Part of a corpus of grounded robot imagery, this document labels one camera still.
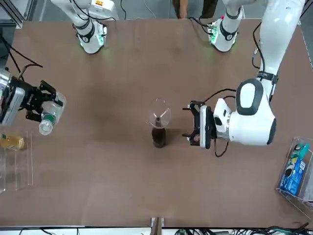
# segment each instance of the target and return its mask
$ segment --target black cable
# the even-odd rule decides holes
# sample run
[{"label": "black cable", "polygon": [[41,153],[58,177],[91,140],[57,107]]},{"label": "black cable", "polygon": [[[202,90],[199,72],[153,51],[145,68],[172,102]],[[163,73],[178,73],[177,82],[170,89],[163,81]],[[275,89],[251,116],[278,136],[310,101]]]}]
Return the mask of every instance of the black cable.
[{"label": "black cable", "polygon": [[20,55],[21,57],[23,57],[24,59],[30,61],[33,64],[37,64],[39,67],[43,68],[42,65],[38,64],[37,62],[29,59],[27,56],[24,56],[22,53],[20,53],[18,50],[16,50],[14,47],[12,47],[6,40],[5,38],[0,34],[0,39],[4,42],[5,45],[7,45],[8,47],[10,47],[12,50],[14,50],[18,55]]},{"label": "black cable", "polygon": [[200,235],[197,230],[195,230],[195,229],[191,229],[191,230],[194,232],[194,234],[196,232],[196,234]]},{"label": "black cable", "polygon": [[197,24],[199,24],[199,25],[201,26],[202,30],[203,30],[206,34],[208,34],[208,35],[213,35],[212,33],[209,33],[207,30],[205,30],[204,27],[208,27],[208,25],[201,23],[200,19],[197,20],[197,19],[194,18],[194,17],[188,17],[188,19],[194,20]]},{"label": "black cable", "polygon": [[254,56],[252,57],[252,65],[253,65],[256,69],[260,69],[260,67],[258,67],[258,66],[256,66],[256,65],[254,64]]},{"label": "black cable", "polygon": [[53,235],[52,233],[47,232],[46,230],[44,230],[43,228],[40,228],[41,231],[43,231],[45,234],[49,234],[49,235]]},{"label": "black cable", "polygon": [[0,35],[0,36],[1,36],[1,39],[2,39],[2,41],[3,41],[3,44],[4,44],[5,48],[6,48],[6,50],[8,51],[8,53],[9,53],[11,59],[13,60],[13,62],[14,62],[14,64],[15,64],[15,66],[16,66],[18,72],[21,73],[20,67],[19,67],[18,63],[16,62],[14,56],[12,55],[12,53],[11,53],[11,51],[10,51],[10,48],[8,47],[8,44],[6,43],[6,40],[2,37],[2,35]]},{"label": "black cable", "polygon": [[216,152],[216,139],[214,139],[214,153],[215,153],[215,156],[218,157],[218,158],[223,156],[224,153],[227,151],[228,144],[229,144],[229,141],[227,141],[224,151],[221,154],[217,154],[217,152]]},{"label": "black cable", "polygon": [[262,64],[263,64],[262,71],[264,72],[264,69],[265,69],[264,57],[263,57],[263,54],[262,54],[262,52],[261,52],[261,49],[260,49],[260,47],[259,47],[259,45],[258,45],[256,39],[255,39],[255,31],[258,29],[258,27],[261,26],[261,23],[262,23],[262,22],[260,22],[260,23],[258,24],[258,26],[256,26],[256,28],[254,29],[254,31],[253,31],[253,33],[252,33],[252,37],[253,37],[253,41],[254,41],[254,43],[255,43],[255,45],[256,45],[256,48],[258,48],[258,51],[260,52],[260,56],[261,56]]},{"label": "black cable", "polygon": [[310,5],[307,7],[307,9],[305,9],[305,11],[301,14],[300,18],[304,15],[304,13],[306,13],[306,11],[309,9],[309,7],[312,5],[312,3],[313,3],[313,1],[310,3]]},{"label": "black cable", "polygon": [[88,19],[83,19],[79,14],[77,14],[78,18],[80,18],[83,21],[87,21]]},{"label": "black cable", "polygon": [[72,0],[73,3],[76,5],[76,7],[85,15],[85,16],[88,16],[94,20],[97,20],[97,21],[105,21],[105,20],[109,20],[109,19],[113,19],[114,21],[116,21],[116,19],[114,17],[108,17],[108,18],[96,18],[96,17],[92,17],[91,15],[87,14],[85,11],[83,11],[78,5],[77,3],[75,2],[75,0]]},{"label": "black cable", "polygon": [[121,8],[122,8],[122,11],[124,11],[124,13],[125,13],[124,19],[126,20],[126,11],[125,11],[125,9],[124,9],[123,6],[122,6],[122,1],[123,1],[123,0],[121,0]]},{"label": "black cable", "polygon": [[31,66],[37,66],[37,67],[40,67],[40,65],[38,64],[28,64],[26,66],[24,66],[24,68],[22,69],[22,71],[20,72],[19,76],[18,76],[18,79],[22,78],[23,74],[25,73],[26,69],[28,67],[31,67]]},{"label": "black cable", "polygon": [[194,20],[196,23],[200,24],[201,26],[207,27],[207,24],[201,23],[200,19],[196,19],[194,17],[188,17],[190,20]]},{"label": "black cable", "polygon": [[234,96],[234,95],[227,95],[227,96],[225,96],[223,99],[226,99],[226,98],[236,98],[236,96]]},{"label": "black cable", "polygon": [[28,228],[22,228],[19,235],[21,235],[24,230],[28,230]]},{"label": "black cable", "polygon": [[209,98],[207,98],[206,100],[204,100],[203,103],[207,102],[210,98],[216,96],[217,94],[219,94],[219,93],[221,93],[221,92],[225,92],[225,91],[236,92],[235,89],[225,88],[225,89],[219,90],[218,92],[215,92],[215,93],[214,93],[213,95],[211,95]]}]

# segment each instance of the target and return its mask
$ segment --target table surface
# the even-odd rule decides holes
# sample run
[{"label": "table surface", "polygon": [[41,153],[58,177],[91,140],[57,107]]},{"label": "table surface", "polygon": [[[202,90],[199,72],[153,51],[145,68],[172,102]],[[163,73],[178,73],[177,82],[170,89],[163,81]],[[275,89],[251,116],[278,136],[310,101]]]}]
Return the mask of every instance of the table surface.
[{"label": "table surface", "polygon": [[[109,22],[107,47],[86,54],[69,23],[26,22],[14,47],[44,66],[24,78],[44,79],[67,97],[60,123],[34,141],[34,187],[0,197],[0,225],[297,227],[307,218],[275,190],[294,136],[313,134],[312,69],[297,28],[271,103],[272,145],[231,143],[221,158],[189,146],[193,117],[182,111],[221,88],[253,78],[252,31],[243,20],[232,50],[219,53],[189,20]],[[27,62],[17,57],[22,67]],[[10,70],[17,75],[12,61]],[[152,145],[150,102],[171,106],[168,145]],[[214,107],[217,98],[208,102]],[[38,129],[24,119],[16,127]],[[222,150],[225,142],[218,143]]]}]

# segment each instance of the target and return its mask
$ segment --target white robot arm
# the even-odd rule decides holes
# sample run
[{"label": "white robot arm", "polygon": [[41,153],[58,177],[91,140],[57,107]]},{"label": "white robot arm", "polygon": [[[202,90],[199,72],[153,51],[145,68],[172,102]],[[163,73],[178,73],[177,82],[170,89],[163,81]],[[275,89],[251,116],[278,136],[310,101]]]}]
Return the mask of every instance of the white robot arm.
[{"label": "white robot arm", "polygon": [[[218,19],[210,27],[210,41],[217,50],[224,52],[231,49],[242,18],[241,7],[252,2],[255,0],[224,0],[224,19]],[[268,0],[260,30],[259,52],[263,59],[257,76],[242,82],[237,88],[234,112],[223,99],[218,100],[214,112],[203,102],[196,104],[200,111],[194,115],[193,134],[199,134],[199,142],[194,141],[194,135],[184,135],[191,145],[209,148],[211,139],[216,138],[246,145],[268,145],[272,142],[276,118],[269,102],[278,81],[279,66],[304,3],[305,0]]]},{"label": "white robot arm", "polygon": [[85,52],[95,54],[104,46],[107,27],[88,16],[91,0],[51,0],[51,2],[73,21]]}]

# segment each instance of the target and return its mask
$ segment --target green led light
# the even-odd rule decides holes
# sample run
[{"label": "green led light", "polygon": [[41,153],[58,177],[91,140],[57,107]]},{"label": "green led light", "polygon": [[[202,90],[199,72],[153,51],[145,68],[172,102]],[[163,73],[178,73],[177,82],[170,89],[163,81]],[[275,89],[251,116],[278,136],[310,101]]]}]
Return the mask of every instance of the green led light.
[{"label": "green led light", "polygon": [[99,42],[100,46],[103,46],[104,40],[103,40],[103,37],[101,35],[98,36],[98,42]]}]

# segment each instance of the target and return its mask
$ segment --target clear plastic box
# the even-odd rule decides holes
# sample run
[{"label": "clear plastic box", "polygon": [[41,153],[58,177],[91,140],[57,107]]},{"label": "clear plastic box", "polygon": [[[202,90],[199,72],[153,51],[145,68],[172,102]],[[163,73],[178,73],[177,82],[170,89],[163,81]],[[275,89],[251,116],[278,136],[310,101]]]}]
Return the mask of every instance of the clear plastic box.
[{"label": "clear plastic box", "polygon": [[[291,157],[292,151],[298,143],[308,143],[310,145],[310,149],[303,158],[303,161],[305,162],[306,167],[304,169],[304,174],[302,176],[299,189],[296,195],[292,195],[291,193],[280,189],[280,182],[282,180],[283,175],[285,174],[288,160]],[[313,166],[312,149],[313,149],[313,140],[303,138],[303,137],[293,138],[288,155],[287,155],[287,159],[285,161],[285,164],[283,166],[282,172],[279,177],[279,181],[276,186],[276,191],[278,191],[284,198],[286,198],[290,203],[292,203],[296,208],[298,208],[310,220],[313,219],[313,194],[312,194],[312,198],[310,198],[311,196],[308,193],[309,189],[312,189],[313,191],[313,177],[311,177],[312,166]]]},{"label": "clear plastic box", "polygon": [[24,138],[24,148],[13,151],[0,147],[0,194],[33,185],[33,131],[2,129],[2,133]]}]

